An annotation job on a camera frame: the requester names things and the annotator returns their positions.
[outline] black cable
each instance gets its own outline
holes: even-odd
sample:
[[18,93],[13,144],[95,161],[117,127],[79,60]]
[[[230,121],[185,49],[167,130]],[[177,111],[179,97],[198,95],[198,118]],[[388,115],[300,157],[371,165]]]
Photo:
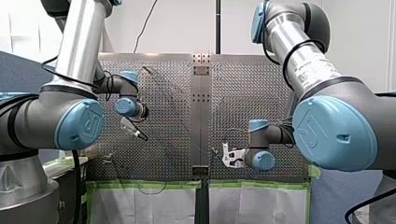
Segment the black cable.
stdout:
[[285,146],[286,148],[294,148],[294,146],[296,145],[294,138],[292,136],[291,133],[289,133],[289,131],[285,128],[285,127],[289,127],[289,128],[293,128],[292,126],[288,125],[288,124],[271,124],[276,126],[277,128],[280,129],[281,134],[282,134],[282,140],[283,140],[283,133],[286,133],[286,135],[291,139],[291,146],[288,146],[286,144],[283,144],[283,146]]
[[271,56],[268,54],[267,47],[266,47],[266,41],[265,41],[265,28],[267,27],[267,24],[265,22],[266,20],[266,15],[267,15],[267,6],[269,5],[269,2],[266,3],[264,2],[264,12],[262,16],[262,49],[264,50],[265,57],[274,64],[280,65],[279,62],[275,61],[274,59],[271,58]]
[[310,44],[310,43],[315,43],[315,44],[320,45],[321,51],[322,51],[322,52],[324,52],[324,50],[326,49],[325,45],[324,45],[321,41],[316,40],[316,39],[307,39],[307,40],[305,40],[305,41],[303,41],[303,42],[301,42],[301,43],[299,43],[299,44],[296,44],[296,45],[289,51],[289,53],[286,55],[285,61],[283,62],[283,66],[282,66],[283,79],[285,79],[286,85],[288,85],[288,87],[289,87],[292,91],[294,91],[294,89],[293,89],[293,87],[291,86],[291,84],[290,84],[290,82],[289,82],[289,76],[288,76],[288,63],[289,63],[289,60],[290,60],[290,58],[291,58],[291,55],[293,55],[293,53],[294,53],[295,51],[297,51],[299,48],[301,48],[301,47],[303,47],[303,46],[306,46],[306,45],[308,45],[308,44]]
[[379,96],[379,97],[396,97],[396,92],[393,92],[393,91],[391,91],[391,92],[380,92],[380,93],[376,93],[375,95]]
[[130,118],[128,118],[128,117],[125,117],[125,118],[128,119],[129,122],[131,122],[132,125],[134,125],[134,128],[137,131],[140,132],[140,134],[137,137],[139,137],[139,138],[143,139],[145,142],[147,142],[149,140],[148,136],[145,133],[143,133],[140,129],[138,129],[137,126],[134,124],[134,122]]
[[[114,160],[111,160],[111,163],[113,163],[114,169],[115,169],[116,174],[117,174],[117,179],[120,181],[120,183],[121,183],[121,185],[122,185],[122,187],[123,187],[123,181],[122,181],[122,178],[120,178],[120,171],[119,171],[119,169],[118,169],[118,165],[115,163]],[[145,195],[158,195],[158,194],[161,194],[161,193],[166,189],[166,187],[168,186],[168,183],[165,182],[165,184],[163,185],[163,187],[162,187],[160,190],[158,190],[157,192],[147,193],[147,192],[145,192],[145,191],[142,190],[143,187],[142,187],[141,185],[139,185],[139,183],[135,180],[134,176],[131,175],[131,172],[130,172],[130,170],[129,170],[128,167],[121,165],[120,168],[125,169],[125,170],[127,171],[128,176],[131,177],[131,180],[137,185],[137,189],[138,189],[139,192],[142,193],[142,194],[145,194]]]
[[76,179],[76,203],[75,203],[75,213],[73,217],[73,224],[78,224],[79,212],[81,210],[81,168],[79,167],[78,152],[72,150],[73,161],[75,164],[75,179]]
[[[144,70],[146,70],[146,71],[153,77],[153,80],[155,81],[156,85],[157,85],[158,87],[160,87],[161,85],[160,85],[160,83],[158,83],[158,81],[156,80],[156,78],[155,78],[155,76],[153,75],[153,73],[152,73],[146,66],[143,66],[142,68],[143,68]],[[171,104],[171,106],[173,107],[173,111],[177,111],[175,102],[172,100],[172,99],[173,99],[172,95],[170,95],[168,92],[164,91],[163,89],[161,89],[161,92],[162,92],[163,96],[166,98],[166,101],[169,102],[169,103]],[[191,134],[191,132],[190,132],[190,129],[189,129],[189,128],[187,127],[187,125],[183,122],[183,119],[180,119],[180,123],[181,123],[181,125],[183,126],[183,128],[186,130],[187,134],[189,135],[189,137],[190,137],[190,139],[191,139],[191,142],[192,142],[192,145],[193,145],[195,148],[197,148],[198,150],[200,150],[202,153],[208,155],[207,152],[203,151],[200,147],[198,147],[197,145],[195,145],[195,144],[193,143],[193,141],[192,141],[192,134]]]
[[11,110],[12,108],[14,108],[15,106],[17,106],[17,105],[22,105],[22,104],[24,104],[24,103],[27,102],[27,101],[35,100],[35,99],[38,99],[38,95],[37,95],[37,94],[23,95],[22,97],[15,98],[15,100],[14,100],[14,99],[10,99],[9,101],[5,102],[4,105],[1,104],[1,105],[0,105],[0,106],[1,106],[0,109],[3,109],[4,107],[6,107],[6,106],[8,106],[8,105],[12,105],[12,104],[15,104],[15,105],[13,105],[13,106],[11,106],[10,108],[8,108],[8,109],[6,109],[5,111],[3,111],[3,112],[0,114],[0,118],[3,117],[8,111],[10,111],[10,110]]
[[385,198],[387,198],[387,197],[389,197],[389,196],[391,196],[393,194],[396,194],[396,189],[391,189],[390,191],[387,191],[385,193],[377,195],[377,196],[375,196],[375,197],[373,197],[373,198],[371,198],[371,199],[369,199],[367,201],[364,201],[362,203],[359,203],[359,204],[353,206],[352,208],[350,208],[349,210],[346,211],[346,214],[344,216],[344,218],[346,220],[346,223],[347,224],[351,224],[351,222],[349,221],[349,216],[352,215],[353,213],[355,213],[358,209],[361,209],[364,206],[369,205],[370,203],[378,202],[378,201],[380,201],[382,199],[385,199]]
[[146,26],[147,26],[148,21],[149,21],[149,17],[151,16],[151,13],[152,13],[152,11],[154,10],[155,5],[157,4],[157,2],[158,2],[158,0],[155,0],[154,3],[152,4],[151,10],[149,11],[148,16],[146,17],[145,24],[143,25],[143,29],[142,29],[142,31],[140,32],[140,35],[139,35],[139,36],[137,37],[137,39],[136,39],[136,45],[134,46],[134,53],[136,53],[137,46],[139,45],[139,39],[140,39],[140,37],[142,36],[142,34],[145,32]]
[[[120,76],[120,75],[111,74],[109,71],[103,71],[103,72],[106,73],[106,74],[108,74],[107,81],[106,81],[107,93],[105,94],[105,100],[106,100],[106,101],[109,101],[110,98],[111,98],[111,95],[112,95],[112,93],[113,93],[113,91],[114,91],[114,77],[120,77],[120,78],[123,78],[123,79],[125,79],[125,80],[128,80],[128,79],[126,79],[125,77]],[[130,80],[128,80],[128,81],[129,81],[132,85],[134,85],[134,86],[136,87],[136,89],[137,89],[137,92],[139,92],[137,86],[136,86],[133,82],[131,82]]]
[[61,74],[59,74],[59,73],[57,73],[57,72],[51,70],[50,68],[48,68],[48,67],[47,67],[47,64],[48,64],[48,63],[52,63],[52,62],[55,61],[56,59],[58,59],[58,56],[56,56],[56,57],[54,57],[54,58],[52,58],[52,59],[49,59],[49,60],[44,61],[44,62],[41,64],[41,68],[44,69],[44,70],[46,70],[47,72],[53,74],[53,75],[55,75],[55,76],[57,76],[57,77],[61,77],[61,78],[65,79],[65,80],[77,82],[77,83],[79,83],[79,84],[86,85],[86,86],[90,86],[90,87],[94,88],[95,90],[98,89],[98,86],[93,85],[92,83],[80,81],[80,80],[74,79],[74,78],[72,78],[72,77],[68,77],[68,76],[61,75]]
[[[265,57],[266,57],[270,62],[272,62],[272,63],[274,63],[274,64],[277,64],[277,65],[280,65],[279,62],[275,61],[274,59],[272,59],[272,58],[270,57],[270,55],[268,54],[268,51],[267,51],[267,47],[266,47],[266,41],[265,41],[265,30],[266,30],[266,27],[267,27],[267,24],[266,24],[266,15],[267,15],[267,12],[266,12],[266,11],[267,11],[267,8],[268,8],[269,4],[270,4],[269,2],[268,2],[268,3],[264,3],[264,10],[263,10],[263,16],[262,16],[262,49],[264,50]],[[305,40],[305,41],[303,41],[302,43],[297,44],[296,46],[294,46],[294,47],[289,51],[288,55],[287,55],[286,58],[285,58],[285,61],[283,62],[282,74],[283,74],[283,79],[284,79],[285,82],[286,82],[286,85],[288,85],[288,87],[289,87],[292,91],[294,91],[294,89],[293,89],[293,87],[291,86],[291,84],[290,84],[290,82],[289,82],[289,79],[288,79],[288,69],[287,69],[287,68],[288,68],[289,59],[290,59],[291,55],[292,55],[296,50],[298,50],[298,49],[299,49],[300,47],[302,47],[302,46],[307,45],[308,43],[316,43],[316,44],[318,44],[318,45],[320,46],[321,51],[322,51],[323,53],[326,51],[326,46],[325,46],[321,41],[316,40],[316,39],[308,39],[308,40]]]

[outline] vertical metal post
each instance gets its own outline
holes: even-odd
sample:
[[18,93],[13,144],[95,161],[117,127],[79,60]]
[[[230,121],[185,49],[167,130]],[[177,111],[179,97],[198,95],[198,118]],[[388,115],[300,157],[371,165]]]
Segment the vertical metal post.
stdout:
[[216,0],[216,54],[221,54],[221,0]]
[[201,181],[201,188],[195,192],[195,224],[209,223],[209,121],[211,108],[211,77],[210,55],[198,54],[193,56],[193,75],[191,80],[191,120],[192,133],[198,134],[198,158],[191,158],[193,179]]

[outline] white wall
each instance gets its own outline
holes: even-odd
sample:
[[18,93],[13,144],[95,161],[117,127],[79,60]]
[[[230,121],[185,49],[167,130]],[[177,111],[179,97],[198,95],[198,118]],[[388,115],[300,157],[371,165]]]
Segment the white wall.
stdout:
[[343,74],[359,77],[372,91],[386,91],[392,75],[389,44],[395,23],[391,5],[392,0],[323,1],[332,27],[329,59]]
[[[262,0],[223,0],[221,5],[221,53],[263,55],[262,45],[251,42],[250,30],[256,6]],[[311,2],[322,0],[273,0],[273,2]]]
[[[116,52],[133,52],[154,0],[123,1],[106,20]],[[215,48],[215,1],[159,0],[137,52],[208,53]]]
[[58,54],[61,42],[40,0],[0,0],[0,50],[43,62]]

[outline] pegboard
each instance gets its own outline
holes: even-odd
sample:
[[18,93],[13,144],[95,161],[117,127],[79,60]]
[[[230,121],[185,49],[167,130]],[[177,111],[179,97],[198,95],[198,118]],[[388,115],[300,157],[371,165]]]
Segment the pegboard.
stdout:
[[[108,102],[105,96],[100,96],[106,123],[92,148],[95,157],[88,167],[90,180],[191,180],[191,167],[197,156],[207,158],[209,177],[213,179],[303,182],[307,178],[307,165],[296,148],[271,147],[276,168],[268,173],[249,168],[234,170],[222,164],[221,139],[226,131],[246,129],[250,119],[279,122],[286,111],[289,90],[280,69],[261,56],[208,57],[210,61],[205,62],[208,76],[198,78],[194,74],[196,58],[190,54],[100,56],[104,69],[112,74],[123,70],[139,72],[140,96],[148,104],[150,115],[138,127],[149,140],[136,139],[120,129],[121,116],[114,109],[118,95],[111,96]],[[153,73],[149,74],[142,66]],[[206,95],[205,106],[196,102],[197,87],[210,94],[210,97]],[[197,110],[209,116],[198,115],[198,118]],[[197,141],[205,135],[206,143]],[[227,138],[231,147],[248,144],[245,133],[228,132]],[[103,162],[109,154],[113,154],[114,164]]]
[[[124,70],[139,73],[139,96],[147,103],[149,116],[137,126],[148,141],[120,129],[121,116],[115,111],[118,95],[108,102],[100,96],[105,127],[92,149],[96,155],[90,161],[88,178],[190,180],[191,55],[106,54],[100,61],[111,74]],[[103,162],[110,154],[113,162]]]
[[260,56],[214,55],[211,72],[210,178],[304,181],[307,164],[295,147],[271,145],[269,151],[276,157],[276,167],[270,172],[227,168],[220,159],[224,137],[230,147],[248,145],[246,133],[227,132],[230,128],[247,130],[251,119],[268,119],[277,124],[285,118],[289,89],[280,67]]

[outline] blue joint cap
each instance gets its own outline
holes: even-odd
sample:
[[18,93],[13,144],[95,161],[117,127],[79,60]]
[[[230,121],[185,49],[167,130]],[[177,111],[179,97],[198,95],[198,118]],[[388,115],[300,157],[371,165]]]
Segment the blue joint cap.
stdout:
[[70,106],[55,131],[55,145],[61,150],[91,146],[103,128],[103,108],[95,100],[86,99]]
[[267,2],[260,2],[254,12],[253,22],[251,24],[251,42],[254,44],[260,44],[262,42],[262,19],[267,7]]
[[375,161],[377,142],[370,123],[340,99],[313,96],[302,101],[292,125],[297,147],[316,166],[355,172]]
[[122,97],[116,102],[116,110],[125,117],[133,117],[136,115],[136,103],[129,98]]
[[269,171],[275,167],[275,157],[268,151],[260,151],[253,157],[252,165],[254,169]]
[[126,79],[132,81],[135,85],[137,85],[139,82],[139,75],[136,72],[122,71],[120,74],[122,77],[125,77]]
[[248,122],[248,131],[250,133],[253,133],[260,129],[268,127],[268,125],[270,125],[268,119],[251,119]]

